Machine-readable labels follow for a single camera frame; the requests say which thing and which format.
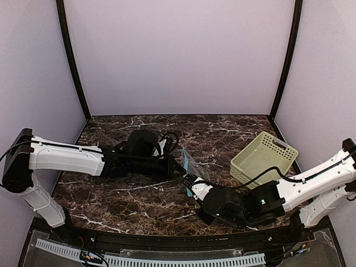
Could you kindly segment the clear zip top bag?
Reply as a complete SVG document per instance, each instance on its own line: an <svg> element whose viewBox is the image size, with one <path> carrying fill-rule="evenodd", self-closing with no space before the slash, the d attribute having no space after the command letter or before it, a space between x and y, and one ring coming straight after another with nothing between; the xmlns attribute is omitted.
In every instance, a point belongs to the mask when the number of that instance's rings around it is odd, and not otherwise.
<svg viewBox="0 0 356 267"><path fill-rule="evenodd" d="M193 193L190 189L192 184L198 178L210 181L210 175L195 161L195 159L188 153L185 147L183 147L181 150L181 161L183 168L186 170L186 174L183 176L183 184L186 186L188 197L192 197Z"/></svg>

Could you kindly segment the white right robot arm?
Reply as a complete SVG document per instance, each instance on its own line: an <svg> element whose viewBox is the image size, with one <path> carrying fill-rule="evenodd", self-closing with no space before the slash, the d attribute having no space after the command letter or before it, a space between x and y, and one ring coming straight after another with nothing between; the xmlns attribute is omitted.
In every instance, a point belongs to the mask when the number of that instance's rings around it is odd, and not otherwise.
<svg viewBox="0 0 356 267"><path fill-rule="evenodd" d="M208 221L219 219L238 228L269 225L312 199L297 213L297 222L311 228L340 201L355 193L355 143L352 139L344 140L342 149L332 158L296 176L286 177L277 167L264 173L270 171L275 171L280 179L259 185L247 194L199 177L193 179L188 189Z"/></svg>

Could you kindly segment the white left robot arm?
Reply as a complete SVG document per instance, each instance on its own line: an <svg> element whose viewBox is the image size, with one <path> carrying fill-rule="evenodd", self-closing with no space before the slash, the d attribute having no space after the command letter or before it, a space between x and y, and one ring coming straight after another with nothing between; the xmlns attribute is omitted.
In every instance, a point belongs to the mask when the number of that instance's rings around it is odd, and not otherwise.
<svg viewBox="0 0 356 267"><path fill-rule="evenodd" d="M24 128L1 155L1 187L20 196L51 228L70 228L69 212L42 186L37 171L106 179L141 175L162 182L186 175L172 154L178 143L173 132L158 137L148 130L135 130L115 146L81 146L46 140Z"/></svg>

